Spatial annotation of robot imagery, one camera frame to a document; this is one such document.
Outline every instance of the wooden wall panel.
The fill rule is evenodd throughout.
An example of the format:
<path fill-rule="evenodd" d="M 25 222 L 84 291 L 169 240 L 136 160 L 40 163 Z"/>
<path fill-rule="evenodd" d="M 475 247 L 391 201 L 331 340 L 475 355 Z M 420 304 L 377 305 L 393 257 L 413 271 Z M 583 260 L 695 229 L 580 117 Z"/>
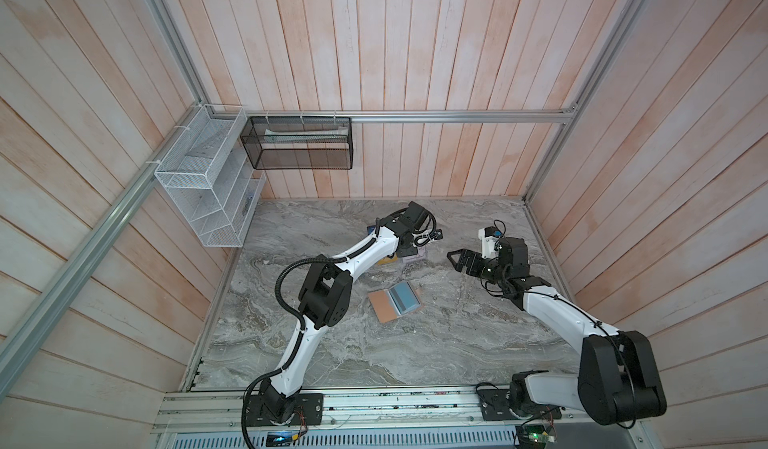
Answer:
<path fill-rule="evenodd" d="M 484 110 L 569 107 L 627 0 L 167 1 L 215 102 Z M 367 124 L 353 171 L 271 170 L 264 197 L 519 196 L 557 128 Z"/>
<path fill-rule="evenodd" d="M 652 0 L 532 201 L 578 303 L 649 337 L 665 447 L 768 442 L 766 22 Z"/>
<path fill-rule="evenodd" d="M 144 0 L 0 0 L 0 30 L 5 339 L 193 97 Z M 4 445 L 139 447 L 225 259 L 153 192 L 0 405 Z"/>

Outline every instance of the white wire basket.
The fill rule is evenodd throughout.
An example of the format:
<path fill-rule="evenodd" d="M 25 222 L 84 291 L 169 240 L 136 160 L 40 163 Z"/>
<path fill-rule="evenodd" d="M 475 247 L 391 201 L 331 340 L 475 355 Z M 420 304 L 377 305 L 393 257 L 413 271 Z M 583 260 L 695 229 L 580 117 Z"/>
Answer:
<path fill-rule="evenodd" d="M 245 148 L 235 146 L 245 112 L 227 108 L 201 107 L 155 175 L 203 245 L 242 247 L 266 174 L 252 179 Z"/>
<path fill-rule="evenodd" d="M 155 170 L 160 184 L 213 189 L 246 120 L 240 106 L 201 106 Z"/>

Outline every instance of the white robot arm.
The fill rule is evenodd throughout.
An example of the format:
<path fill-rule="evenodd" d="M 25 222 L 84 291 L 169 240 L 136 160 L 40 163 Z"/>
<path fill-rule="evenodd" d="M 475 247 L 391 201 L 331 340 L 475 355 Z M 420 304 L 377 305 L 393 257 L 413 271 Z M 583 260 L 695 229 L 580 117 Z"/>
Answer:
<path fill-rule="evenodd" d="M 494 297 L 511 300 L 539 318 L 581 356 L 578 375 L 528 371 L 515 374 L 509 388 L 510 409 L 520 417 L 541 414 L 547 406 L 586 411 L 597 423 L 636 421 L 666 412 L 656 361 L 648 339 L 637 331 L 619 331 L 589 315 L 549 284 L 529 274 L 523 239 L 505 237 L 492 226 L 479 234 L 483 253 L 460 249 L 448 253 L 454 269 L 481 279 Z M 493 243 L 494 251 L 488 247 Z"/>

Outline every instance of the metal extrusion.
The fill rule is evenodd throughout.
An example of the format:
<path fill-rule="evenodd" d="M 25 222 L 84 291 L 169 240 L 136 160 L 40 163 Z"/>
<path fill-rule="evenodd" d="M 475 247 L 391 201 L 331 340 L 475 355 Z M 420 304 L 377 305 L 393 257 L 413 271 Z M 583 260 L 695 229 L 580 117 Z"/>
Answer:
<path fill-rule="evenodd" d="M 258 117 L 351 118 L 353 123 L 555 123 L 566 124 L 573 113 L 565 110 L 259 110 Z"/>

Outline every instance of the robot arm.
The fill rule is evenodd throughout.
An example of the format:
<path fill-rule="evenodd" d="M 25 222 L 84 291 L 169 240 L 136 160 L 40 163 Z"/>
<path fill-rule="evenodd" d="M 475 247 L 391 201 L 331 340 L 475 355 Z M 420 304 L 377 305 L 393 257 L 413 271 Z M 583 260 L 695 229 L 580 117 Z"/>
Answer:
<path fill-rule="evenodd" d="M 435 239 L 442 239 L 435 216 L 411 202 L 405 209 L 377 220 L 376 230 L 347 251 L 332 258 L 320 254 L 296 262 L 284 271 L 310 264 L 299 292 L 298 311 L 286 308 L 298 320 L 283 358 L 274 371 L 257 378 L 249 386 L 253 391 L 255 384 L 261 383 L 259 395 L 272 421 L 284 423 L 293 415 L 294 395 L 301 389 L 306 369 L 322 336 L 338 324 L 349 309 L 352 283 L 385 256 L 416 254 L 418 246 Z M 278 278 L 278 294 L 281 282 Z M 248 395 L 250 393 L 246 391 L 244 400 Z"/>
<path fill-rule="evenodd" d="M 514 375 L 509 395 L 513 412 L 528 417 L 545 406 L 570 407 L 586 411 L 601 425 L 665 413 L 667 402 L 648 339 L 599 321 L 542 278 L 529 275 L 525 242 L 494 229 L 480 231 L 482 254 L 460 249 L 449 252 L 448 260 L 457 271 L 466 268 L 468 275 L 498 285 L 500 291 L 489 294 L 510 299 L 539 318 L 581 356 L 578 376 L 545 371 Z M 495 239 L 493 250 L 488 249 L 489 238 Z"/>

